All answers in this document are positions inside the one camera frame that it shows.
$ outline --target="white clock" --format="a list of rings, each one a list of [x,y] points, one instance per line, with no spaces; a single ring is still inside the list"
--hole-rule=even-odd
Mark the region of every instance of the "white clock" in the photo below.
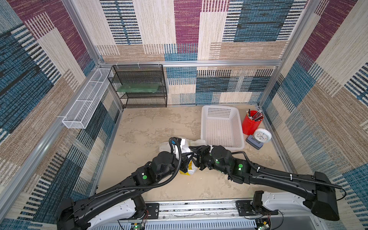
[[[265,130],[264,128],[258,128],[254,131],[253,134],[254,138],[263,143],[267,143],[271,140],[272,135],[269,131]]]

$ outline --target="mesh shelf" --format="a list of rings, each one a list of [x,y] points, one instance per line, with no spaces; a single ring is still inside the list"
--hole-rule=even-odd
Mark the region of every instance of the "mesh shelf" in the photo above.
[[[84,87],[78,99],[63,119],[67,128],[86,128],[106,88],[109,85],[107,77],[113,73],[110,69],[98,69]]]
[[[117,65],[111,68],[108,80],[121,99],[124,108],[166,107],[167,90],[162,65]],[[154,92],[118,92],[123,85],[139,87],[155,85]]]

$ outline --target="black wire shelf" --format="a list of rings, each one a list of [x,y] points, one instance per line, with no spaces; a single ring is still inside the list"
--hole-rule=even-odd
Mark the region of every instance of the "black wire shelf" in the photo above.
[[[108,78],[124,108],[167,107],[162,65],[117,65]]]

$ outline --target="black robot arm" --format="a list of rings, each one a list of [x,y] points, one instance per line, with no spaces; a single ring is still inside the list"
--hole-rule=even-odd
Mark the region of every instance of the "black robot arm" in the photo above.
[[[179,169],[186,172],[190,160],[188,154],[181,154],[180,141],[179,138],[170,138],[171,153],[160,152],[151,162],[147,162],[115,186],[87,199],[75,202],[71,198],[64,200],[57,213],[57,228],[87,229],[90,226],[88,222],[102,211],[130,198],[142,199],[140,196],[142,193],[169,183]],[[178,159],[174,154],[174,144],[178,146]],[[269,169],[251,162],[245,152],[231,153],[223,146],[213,146],[211,153],[210,146],[190,148],[194,152],[190,159],[200,170],[208,167],[210,170],[216,169],[227,174],[229,180],[239,184],[262,184],[294,193],[305,198],[304,205],[316,216],[327,220],[339,220],[335,195],[335,188],[339,186],[331,184],[323,173],[315,172],[311,176]],[[238,153],[243,154],[245,160],[233,157]],[[169,175],[171,175],[169,179],[159,183]],[[145,208],[144,206],[137,210],[133,219],[140,218]]]
[[[314,215],[326,220],[340,219],[335,188],[342,187],[332,184],[324,173],[315,172],[312,176],[269,169],[251,162],[245,152],[231,153],[223,146],[213,146],[211,153],[210,146],[190,148],[196,153],[197,159],[193,162],[200,170],[216,169],[239,184],[262,184],[291,192],[305,198],[303,204]],[[236,154],[243,154],[245,160],[234,158]]]

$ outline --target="patterned fabric wall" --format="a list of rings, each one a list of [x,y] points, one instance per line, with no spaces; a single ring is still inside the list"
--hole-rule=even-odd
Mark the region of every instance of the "patterned fabric wall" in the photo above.
[[[0,192],[94,66],[61,0],[0,0]]]
[[[167,67],[167,103],[257,103],[274,66]]]
[[[89,197],[119,108],[104,93],[86,129],[64,128],[0,224],[0,229],[56,229],[63,199]]]
[[[101,58],[115,63],[279,59],[307,0],[74,3]],[[258,102],[270,68],[167,68],[168,104]]]
[[[263,106],[293,170],[346,190],[336,230],[368,229],[367,25],[368,1],[322,0]]]

